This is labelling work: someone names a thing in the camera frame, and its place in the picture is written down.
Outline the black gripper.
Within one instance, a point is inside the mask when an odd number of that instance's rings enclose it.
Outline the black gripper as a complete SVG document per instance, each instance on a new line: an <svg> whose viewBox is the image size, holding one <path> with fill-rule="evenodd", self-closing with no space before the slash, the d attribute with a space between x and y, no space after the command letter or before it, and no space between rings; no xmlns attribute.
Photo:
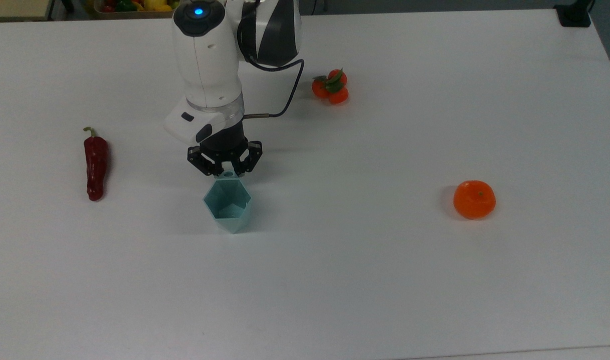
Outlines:
<svg viewBox="0 0 610 360"><path fill-rule="evenodd" d="M263 144L247 140L242 121L187 148L187 161L205 176L216 178L223 172L222 162L230 157L232 168L240 177L252 172L262 155Z"/></svg>

